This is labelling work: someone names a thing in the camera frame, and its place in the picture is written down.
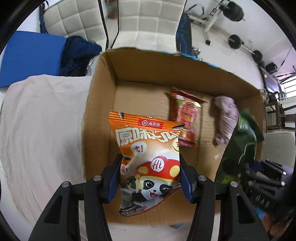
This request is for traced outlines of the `grey office chair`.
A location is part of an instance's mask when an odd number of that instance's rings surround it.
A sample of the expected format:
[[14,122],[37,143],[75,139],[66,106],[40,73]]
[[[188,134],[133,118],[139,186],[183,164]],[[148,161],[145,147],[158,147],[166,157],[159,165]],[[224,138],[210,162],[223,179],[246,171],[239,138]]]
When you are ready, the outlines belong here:
[[293,168],[295,164],[295,135],[283,131],[266,133],[262,158]]

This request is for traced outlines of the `grey table cloth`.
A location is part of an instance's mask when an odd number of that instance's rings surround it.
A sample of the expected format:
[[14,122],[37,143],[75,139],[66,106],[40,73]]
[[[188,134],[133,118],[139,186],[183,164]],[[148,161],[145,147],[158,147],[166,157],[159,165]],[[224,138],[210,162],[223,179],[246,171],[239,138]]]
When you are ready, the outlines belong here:
[[82,126],[92,78],[31,76],[1,106],[1,163],[18,212],[34,225],[64,181],[84,182]]

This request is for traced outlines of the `black tripod stand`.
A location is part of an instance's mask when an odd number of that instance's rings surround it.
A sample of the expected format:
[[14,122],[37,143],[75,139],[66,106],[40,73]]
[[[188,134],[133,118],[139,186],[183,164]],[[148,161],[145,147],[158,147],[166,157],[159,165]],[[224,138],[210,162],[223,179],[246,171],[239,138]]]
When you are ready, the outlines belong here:
[[290,47],[275,57],[278,71],[275,74],[277,80],[288,79],[295,73],[295,48]]

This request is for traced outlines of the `chrome dumbbell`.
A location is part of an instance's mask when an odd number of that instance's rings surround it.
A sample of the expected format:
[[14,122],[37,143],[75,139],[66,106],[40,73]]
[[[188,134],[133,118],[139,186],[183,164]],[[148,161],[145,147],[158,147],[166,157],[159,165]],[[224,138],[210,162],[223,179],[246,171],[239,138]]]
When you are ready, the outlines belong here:
[[198,57],[200,53],[201,53],[201,50],[199,48],[192,47],[192,56]]

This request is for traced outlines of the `white padded chair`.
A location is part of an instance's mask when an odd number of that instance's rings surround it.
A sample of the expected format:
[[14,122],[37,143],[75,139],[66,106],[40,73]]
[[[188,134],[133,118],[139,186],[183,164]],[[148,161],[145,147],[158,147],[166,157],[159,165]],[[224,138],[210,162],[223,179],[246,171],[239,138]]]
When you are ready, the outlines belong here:
[[80,36],[106,50],[108,32],[101,1],[60,1],[44,11],[45,28],[50,35],[65,38]]
[[118,1],[118,33],[112,49],[138,49],[177,52],[176,33],[185,0]]

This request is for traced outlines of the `barbell on rack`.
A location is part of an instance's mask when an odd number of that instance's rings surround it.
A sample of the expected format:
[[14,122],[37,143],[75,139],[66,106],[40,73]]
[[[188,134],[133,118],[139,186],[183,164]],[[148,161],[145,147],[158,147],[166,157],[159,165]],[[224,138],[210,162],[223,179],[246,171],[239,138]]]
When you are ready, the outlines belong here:
[[243,9],[233,1],[229,1],[222,11],[225,17],[234,22],[239,22],[244,18]]

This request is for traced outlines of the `red floral snack packet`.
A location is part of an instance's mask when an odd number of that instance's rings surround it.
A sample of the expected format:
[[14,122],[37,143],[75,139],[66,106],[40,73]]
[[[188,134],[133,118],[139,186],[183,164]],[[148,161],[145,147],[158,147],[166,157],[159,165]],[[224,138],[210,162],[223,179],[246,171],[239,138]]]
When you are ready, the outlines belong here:
[[203,99],[185,91],[172,88],[167,94],[170,101],[169,120],[184,124],[179,145],[194,147],[199,142]]

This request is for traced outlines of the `brown wooden chair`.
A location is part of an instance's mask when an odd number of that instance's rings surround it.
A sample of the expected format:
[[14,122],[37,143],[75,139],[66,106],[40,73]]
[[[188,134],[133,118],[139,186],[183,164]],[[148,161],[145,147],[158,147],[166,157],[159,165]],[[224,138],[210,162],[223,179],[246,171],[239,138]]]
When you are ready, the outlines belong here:
[[275,114],[275,124],[269,125],[266,120],[266,130],[289,130],[295,131],[295,127],[286,126],[286,123],[295,123],[295,113],[286,114],[286,111],[295,109],[295,105],[284,108],[279,101],[265,103],[266,118],[269,114]]

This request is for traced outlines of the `green snack packet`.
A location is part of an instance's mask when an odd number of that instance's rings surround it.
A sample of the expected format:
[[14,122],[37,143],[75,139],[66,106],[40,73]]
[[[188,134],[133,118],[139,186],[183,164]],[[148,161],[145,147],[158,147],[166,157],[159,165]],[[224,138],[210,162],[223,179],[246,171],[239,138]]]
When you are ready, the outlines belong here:
[[241,111],[214,182],[228,184],[239,180],[250,163],[255,160],[257,144],[263,140],[263,133],[249,111]]

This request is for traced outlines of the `black speaker box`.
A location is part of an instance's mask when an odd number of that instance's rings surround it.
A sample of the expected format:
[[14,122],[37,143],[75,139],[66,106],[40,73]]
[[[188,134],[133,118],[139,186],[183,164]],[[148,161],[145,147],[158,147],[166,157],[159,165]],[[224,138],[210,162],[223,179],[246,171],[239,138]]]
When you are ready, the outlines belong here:
[[278,66],[277,66],[275,63],[272,62],[272,63],[269,63],[269,64],[266,65],[265,70],[266,70],[270,75],[272,75],[272,74],[274,74],[274,73],[277,73],[277,71],[278,71]]

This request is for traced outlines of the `white padded chair right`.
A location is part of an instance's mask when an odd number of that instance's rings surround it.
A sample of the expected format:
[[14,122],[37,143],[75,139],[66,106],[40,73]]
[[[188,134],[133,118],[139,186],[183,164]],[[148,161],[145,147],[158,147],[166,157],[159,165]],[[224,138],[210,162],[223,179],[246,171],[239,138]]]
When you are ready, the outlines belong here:
[[118,33],[112,49],[138,49],[177,52],[176,33],[185,0],[118,1]]

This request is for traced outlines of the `floor barbell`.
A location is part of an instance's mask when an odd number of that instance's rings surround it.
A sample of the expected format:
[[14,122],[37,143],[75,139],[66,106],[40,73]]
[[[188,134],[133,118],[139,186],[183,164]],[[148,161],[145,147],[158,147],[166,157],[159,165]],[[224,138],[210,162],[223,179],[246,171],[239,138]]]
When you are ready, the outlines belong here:
[[242,48],[242,49],[246,50],[247,52],[249,52],[251,54],[253,60],[257,64],[261,63],[263,60],[262,53],[258,50],[251,50],[250,48],[245,46],[245,44],[243,43],[243,41],[240,39],[240,37],[238,35],[231,35],[228,38],[228,44],[232,49],[238,50],[238,49]]

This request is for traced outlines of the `orange panda snack packet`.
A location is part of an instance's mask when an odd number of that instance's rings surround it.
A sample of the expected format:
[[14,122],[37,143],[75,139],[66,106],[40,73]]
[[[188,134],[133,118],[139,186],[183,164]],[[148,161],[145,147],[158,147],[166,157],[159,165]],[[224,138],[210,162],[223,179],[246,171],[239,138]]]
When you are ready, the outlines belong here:
[[181,186],[179,136],[184,124],[113,110],[108,121],[123,156],[119,214],[149,211]]

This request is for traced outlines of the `purple towel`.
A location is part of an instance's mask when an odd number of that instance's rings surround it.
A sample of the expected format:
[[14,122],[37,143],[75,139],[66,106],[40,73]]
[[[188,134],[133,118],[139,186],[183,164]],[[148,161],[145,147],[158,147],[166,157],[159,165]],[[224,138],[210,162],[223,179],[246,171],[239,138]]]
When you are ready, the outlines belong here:
[[218,130],[215,133],[214,144],[227,145],[237,125],[239,111],[234,99],[227,96],[214,98],[214,104],[219,109]]

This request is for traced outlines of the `open cardboard box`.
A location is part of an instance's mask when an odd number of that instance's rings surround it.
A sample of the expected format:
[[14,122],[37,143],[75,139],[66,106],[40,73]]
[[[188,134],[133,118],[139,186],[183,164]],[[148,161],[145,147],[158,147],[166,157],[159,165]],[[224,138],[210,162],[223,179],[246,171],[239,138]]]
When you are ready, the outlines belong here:
[[181,54],[136,48],[107,50],[99,56],[83,119],[86,179],[100,174],[120,152],[108,121],[112,110],[141,116],[135,129],[119,133],[121,143],[153,140],[163,147],[172,138],[173,131],[164,127],[173,88],[204,100],[198,143],[195,147],[181,147],[180,153],[188,165],[209,179],[215,178],[223,151],[222,146],[214,144],[219,117],[214,97],[231,97],[240,111],[247,109],[259,128],[265,128],[259,90],[230,72]]

